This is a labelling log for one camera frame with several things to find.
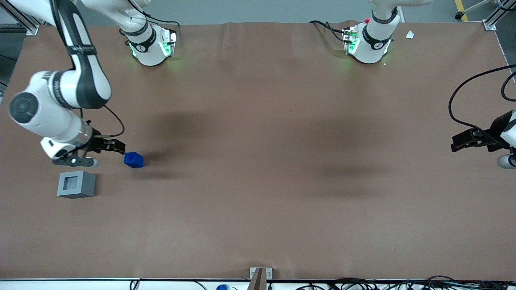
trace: green led light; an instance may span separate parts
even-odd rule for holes
[[[163,54],[165,56],[169,56],[171,54],[171,52],[170,52],[170,45],[167,44],[167,43],[161,43],[161,42],[160,42],[160,45],[161,45]]]
[[[391,44],[391,41],[387,42],[387,45],[385,46],[385,50],[383,51],[383,54],[387,53],[387,49],[389,48],[389,44]]]
[[[136,57],[136,53],[134,52],[134,48],[133,46],[131,45],[131,43],[129,43],[129,47],[131,48],[131,51],[133,52],[133,56]]]
[[[354,54],[357,51],[358,44],[359,44],[358,38],[355,38],[355,41],[353,41],[352,43],[349,44],[348,52],[351,54]]]

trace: black cable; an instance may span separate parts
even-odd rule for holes
[[[317,288],[317,289],[320,289],[320,290],[326,290],[326,289],[322,288],[321,286],[317,286],[317,285],[314,285],[314,284],[309,284],[309,285],[306,285],[306,286],[303,286],[303,287],[299,287],[296,290],[306,290],[305,288],[307,288],[307,287],[310,287],[311,289]]]
[[[201,284],[201,283],[199,283],[199,282],[197,282],[197,281],[194,281],[194,283],[199,284],[199,285],[200,285],[204,290],[208,290],[208,288],[206,288],[206,286],[204,286],[203,284]]]
[[[129,290],[136,290],[138,288],[138,285],[140,285],[140,280],[133,280],[129,283]]]
[[[453,112],[452,112],[452,102],[453,100],[455,99],[455,96],[457,95],[457,92],[467,83],[469,83],[471,80],[474,80],[478,77],[481,77],[483,75],[486,75],[486,74],[490,74],[490,73],[493,73],[493,72],[497,72],[497,71],[501,71],[501,70],[505,70],[505,69],[511,69],[511,68],[515,68],[516,65],[510,65],[510,66],[504,66],[504,67],[500,67],[500,68],[496,68],[496,69],[492,69],[492,70],[488,70],[488,71],[485,71],[485,72],[482,72],[482,73],[479,73],[479,74],[476,74],[470,78],[468,78],[467,80],[463,81],[462,84],[460,84],[456,89],[455,91],[453,92],[453,94],[451,94],[451,97],[450,97],[450,100],[448,102],[448,113],[450,115],[450,117],[452,118],[452,120],[454,120],[455,122],[459,123],[459,124],[462,124],[462,125],[465,125],[465,126],[468,126],[468,127],[471,127],[471,128],[474,128],[474,129],[477,129],[479,130],[480,132],[482,132],[484,135],[486,135],[489,139],[493,140],[496,144],[502,146],[502,144],[493,138],[493,136],[489,135],[489,133],[487,133],[486,131],[482,130],[480,127],[478,126],[475,126],[471,123],[467,123],[467,122],[464,122],[464,121],[461,121],[457,118],[455,118],[455,116],[453,115]]]
[[[505,8],[501,3],[500,6],[497,5],[497,7],[502,11],[516,11],[516,8]]]
[[[444,278],[447,280],[435,280],[436,278]],[[456,281],[448,276],[432,276],[425,280],[407,280],[398,284],[387,287],[386,290],[399,288],[403,285],[407,286],[407,290],[413,290],[412,286],[422,285],[423,290],[446,289],[457,290],[457,288],[476,289],[476,290],[506,290],[508,283],[502,281],[501,284],[492,281]]]
[[[378,286],[374,281],[359,278],[340,278],[336,279],[334,283],[342,283],[341,290],[349,290],[354,286],[359,286],[361,290],[378,290]]]
[[[328,23],[328,21],[327,21],[326,23],[323,23],[323,22],[321,22],[321,21],[319,21],[319,20],[312,20],[312,21],[310,21],[309,23],[320,24],[320,25],[324,26],[326,29],[331,29],[331,30],[333,30],[333,31],[335,31],[335,32],[340,32],[340,33],[342,33],[342,30],[338,30],[338,29],[336,29],[336,28],[331,27],[331,26],[330,26],[330,24]]]
[[[134,3],[131,0],[127,0],[127,1],[131,4],[131,6],[134,9],[136,9],[136,11],[140,12],[141,14],[143,14],[147,18],[154,19],[154,20],[156,20],[158,22],[163,22],[163,23],[175,23],[178,26],[178,33],[179,33],[179,30],[181,29],[181,25],[179,24],[179,22],[177,22],[177,21],[166,21],[166,20],[161,20],[161,19],[152,17],[150,14],[146,13],[145,11],[140,10],[140,8],[138,8],[136,5],[134,5]]]
[[[340,41],[345,42],[345,43],[351,43],[351,41],[349,41],[349,40],[345,40],[345,39],[344,39],[344,36],[343,36],[343,38],[340,38],[340,37],[339,37],[335,32],[342,33],[342,30],[338,30],[338,29],[336,29],[336,28],[331,27],[331,25],[330,25],[330,23],[329,23],[328,21],[326,21],[325,23],[323,23],[323,22],[321,22],[321,21],[319,21],[319,20],[312,20],[312,21],[310,21],[309,23],[320,24],[320,25],[322,25],[324,28],[326,28],[326,29],[330,30],[330,31],[331,31],[331,33],[335,36],[335,38],[337,38],[337,39],[339,39]]]
[[[510,82],[510,80],[511,80],[515,75],[516,75],[516,70],[515,70],[511,75],[509,75],[509,77],[508,77],[507,79],[505,79],[504,84],[502,85],[502,97],[503,97],[505,100],[509,101],[509,102],[516,102],[516,99],[511,99],[511,98],[509,98],[509,97],[507,97],[507,96],[505,95],[505,87],[507,87],[507,84]]]
[[[120,122],[120,125],[122,125],[122,132],[118,133],[118,134],[114,134],[114,135],[99,135],[99,136],[95,136],[96,138],[112,138],[112,137],[118,137],[122,134],[124,134],[125,132],[125,126],[124,126],[124,123],[122,122],[122,120],[120,120],[120,118],[118,118],[117,114],[115,112],[113,112],[113,110],[111,110],[108,106],[104,105],[104,107],[111,112],[111,114],[113,114],[113,116],[115,118],[117,118],[118,122]]]
[[[1,56],[1,57],[5,57],[5,58],[10,59],[10,60],[18,61],[18,60],[17,60],[17,59],[15,59],[15,58],[8,57],[8,56],[5,56],[5,55],[3,55],[3,54],[0,54],[0,56]]]

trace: white paper scrap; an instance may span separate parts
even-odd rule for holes
[[[412,32],[412,30],[409,30],[409,33],[407,33],[407,36],[405,36],[405,37],[408,39],[414,38],[414,32]]]

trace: gray floor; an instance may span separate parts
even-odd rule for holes
[[[463,0],[467,8],[478,0]],[[89,10],[78,1],[79,9],[87,25],[114,25],[103,15]],[[494,6],[488,4],[470,13],[470,21],[485,18]],[[297,22],[310,20],[341,22],[363,20],[370,17],[371,7],[365,0],[154,0],[146,12],[164,20],[176,20],[181,24],[220,24],[226,22]],[[457,7],[454,0],[434,0],[424,7],[404,7],[407,22],[448,22],[454,19]],[[0,9],[0,23],[6,20]],[[516,63],[516,12],[509,13],[497,24],[497,34],[509,63]],[[18,58],[24,35],[0,33],[0,54]],[[8,84],[15,61],[0,56],[0,81]]]

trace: black band on robot arm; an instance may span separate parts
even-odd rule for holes
[[[147,27],[149,27],[149,20],[146,20],[145,25],[142,28],[140,28],[140,30],[138,30],[138,31],[127,32],[122,29],[120,29],[120,30],[124,33],[124,36],[139,36],[139,35],[142,35],[145,32],[145,30],[147,30]]]
[[[376,17],[374,13],[372,13],[373,20],[375,22],[380,23],[380,24],[389,24],[389,23],[391,23],[396,18],[397,15],[398,15],[398,7],[394,7],[392,9],[392,14],[391,14],[391,17],[389,19],[380,19],[380,18]]]
[[[96,77],[97,79],[105,78],[107,80],[107,78],[96,58],[96,49],[94,45],[91,44],[91,38],[79,10],[69,0],[52,0],[52,12],[59,35],[74,64],[72,70],[76,70],[77,67],[80,68],[80,76],[76,84],[66,84],[66,86],[76,86],[75,97],[79,107],[89,109],[102,108],[102,106],[107,103],[110,96],[104,96],[104,98],[100,96],[97,91],[98,84],[95,84],[95,78],[93,76],[94,74],[98,75]],[[78,24],[82,25],[84,28],[82,31],[79,31],[77,27]],[[67,43],[67,38],[71,41],[71,45]],[[52,85],[57,86],[53,91],[59,90],[61,95],[64,72],[65,71],[56,74],[52,81]],[[62,101],[65,101],[65,98],[59,100],[61,105],[63,105]]]

